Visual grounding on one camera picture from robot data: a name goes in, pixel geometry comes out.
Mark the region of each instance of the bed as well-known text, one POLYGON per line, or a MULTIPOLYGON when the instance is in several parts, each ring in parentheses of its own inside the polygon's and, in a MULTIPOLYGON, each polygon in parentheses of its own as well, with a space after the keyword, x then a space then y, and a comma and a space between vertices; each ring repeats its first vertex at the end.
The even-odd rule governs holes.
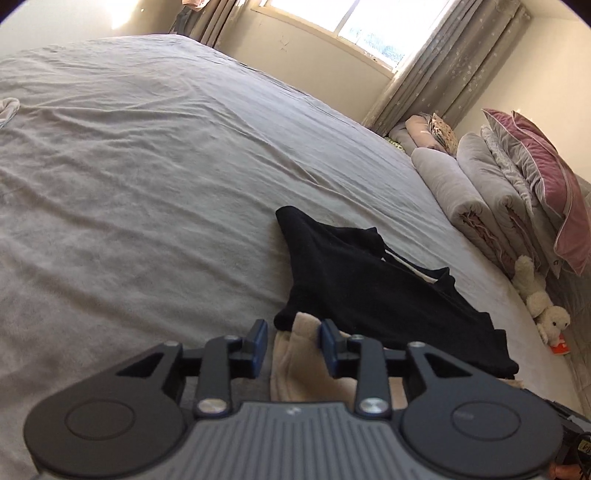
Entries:
MULTIPOLYGON (((506 329, 518 378, 580 410, 507 278, 446 219, 410 158, 319 100, 176 35, 2 59, 0 478, 35 470, 31 407, 167 339, 272 320, 291 287, 274 212, 376 226, 506 329)), ((239 398, 268 398, 262 377, 239 398)))

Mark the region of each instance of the white wall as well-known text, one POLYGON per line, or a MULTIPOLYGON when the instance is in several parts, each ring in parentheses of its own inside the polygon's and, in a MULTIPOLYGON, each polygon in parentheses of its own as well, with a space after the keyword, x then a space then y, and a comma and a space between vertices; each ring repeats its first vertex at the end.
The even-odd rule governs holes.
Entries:
POLYGON ((50 44, 167 33, 181 8, 181 0, 28 0, 0 25, 0 56, 50 44), (114 30, 113 15, 126 11, 130 21, 114 30))
POLYGON ((579 20, 534 18, 498 75, 456 127, 479 132, 481 108, 519 110, 570 167, 591 181, 591 29, 579 20))
POLYGON ((245 5, 222 52, 360 122, 390 78, 318 36, 245 5))

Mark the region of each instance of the red tag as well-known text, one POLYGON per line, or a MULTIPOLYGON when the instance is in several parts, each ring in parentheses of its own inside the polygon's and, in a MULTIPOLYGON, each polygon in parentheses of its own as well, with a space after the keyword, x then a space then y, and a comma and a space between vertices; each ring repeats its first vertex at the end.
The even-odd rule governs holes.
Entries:
POLYGON ((558 341, 558 345, 551 346, 550 349, 552 350, 552 353, 555 355, 565 355, 566 353, 570 353, 570 348, 566 344, 566 341, 564 340, 562 333, 560 334, 560 340, 558 341))

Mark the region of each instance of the plush lamb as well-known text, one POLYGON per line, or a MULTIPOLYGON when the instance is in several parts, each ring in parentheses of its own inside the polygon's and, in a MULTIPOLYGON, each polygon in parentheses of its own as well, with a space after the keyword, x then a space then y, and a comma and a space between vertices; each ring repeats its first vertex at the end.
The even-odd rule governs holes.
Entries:
POLYGON ((517 259, 512 283, 534 318, 542 341, 558 345, 560 332, 570 325, 570 315, 552 303, 546 293, 546 280, 535 271, 530 257, 522 255, 517 259))

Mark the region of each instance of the black cloth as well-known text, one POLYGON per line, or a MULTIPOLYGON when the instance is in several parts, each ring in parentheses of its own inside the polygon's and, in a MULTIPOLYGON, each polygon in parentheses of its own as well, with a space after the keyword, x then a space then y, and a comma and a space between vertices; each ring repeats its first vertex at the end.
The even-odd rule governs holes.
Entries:
POLYGON ((437 279, 428 283, 387 252, 376 228, 325 225, 292 206, 275 214, 294 281, 287 305, 275 317, 277 329, 291 330, 296 313, 305 312, 387 348, 404 349, 420 340, 500 378, 513 378, 519 370, 509 357, 505 331, 495 330, 490 315, 456 291, 449 268, 427 270, 403 259, 437 279))

